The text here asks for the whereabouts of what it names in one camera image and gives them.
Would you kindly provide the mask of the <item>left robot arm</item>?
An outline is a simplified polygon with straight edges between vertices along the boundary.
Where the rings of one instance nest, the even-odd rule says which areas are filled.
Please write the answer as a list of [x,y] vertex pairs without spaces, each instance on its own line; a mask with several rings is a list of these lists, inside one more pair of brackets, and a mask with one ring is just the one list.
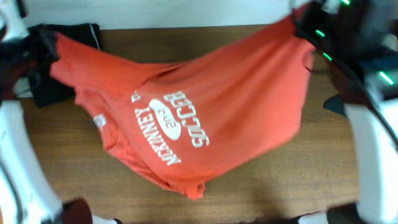
[[1,1],[1,223],[119,223],[94,215],[82,198],[63,203],[29,139],[14,86],[43,60],[57,60],[55,37],[29,33],[22,1]]

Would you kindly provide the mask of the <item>dark navy garment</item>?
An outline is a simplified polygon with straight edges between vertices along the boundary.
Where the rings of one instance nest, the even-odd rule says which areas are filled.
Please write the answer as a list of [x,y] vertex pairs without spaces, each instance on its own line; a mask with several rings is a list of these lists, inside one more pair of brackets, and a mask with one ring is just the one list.
[[346,117],[343,99],[340,95],[334,95],[327,99],[323,104],[323,108]]

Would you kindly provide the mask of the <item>red t-shirt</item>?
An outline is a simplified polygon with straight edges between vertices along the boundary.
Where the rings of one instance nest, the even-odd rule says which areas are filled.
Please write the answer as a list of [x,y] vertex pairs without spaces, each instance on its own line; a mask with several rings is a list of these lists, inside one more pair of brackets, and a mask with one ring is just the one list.
[[211,179],[300,130],[313,46],[290,18],[199,58],[137,63],[57,34],[52,78],[74,89],[104,150],[195,200]]

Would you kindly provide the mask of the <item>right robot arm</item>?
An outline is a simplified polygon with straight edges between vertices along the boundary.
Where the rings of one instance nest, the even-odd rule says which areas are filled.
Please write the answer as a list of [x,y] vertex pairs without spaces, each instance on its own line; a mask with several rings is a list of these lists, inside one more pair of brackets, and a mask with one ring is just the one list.
[[295,34],[330,67],[350,121],[358,162],[359,199],[303,215],[298,223],[397,222],[396,1],[310,1],[292,14]]

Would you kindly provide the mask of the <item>black folded shorts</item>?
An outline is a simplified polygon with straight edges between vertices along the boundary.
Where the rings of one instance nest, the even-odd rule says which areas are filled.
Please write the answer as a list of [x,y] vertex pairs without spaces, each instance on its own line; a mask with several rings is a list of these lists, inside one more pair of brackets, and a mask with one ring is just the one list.
[[[63,26],[55,24],[43,24],[29,28],[33,34],[40,28],[46,28],[59,32],[70,39],[81,42],[98,50],[102,49],[100,26],[93,23]],[[35,104],[39,108],[69,100],[75,96],[75,91],[50,76],[50,67],[54,60],[50,56],[45,56],[38,66],[35,67],[34,74],[29,77],[29,85],[34,97]]]

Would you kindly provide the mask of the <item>beige folded garment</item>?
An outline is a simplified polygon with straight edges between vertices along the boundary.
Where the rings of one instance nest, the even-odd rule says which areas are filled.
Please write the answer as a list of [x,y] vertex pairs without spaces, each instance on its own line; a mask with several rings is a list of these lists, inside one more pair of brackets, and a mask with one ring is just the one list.
[[17,98],[32,98],[30,83],[28,78],[20,78],[14,85],[14,93]]

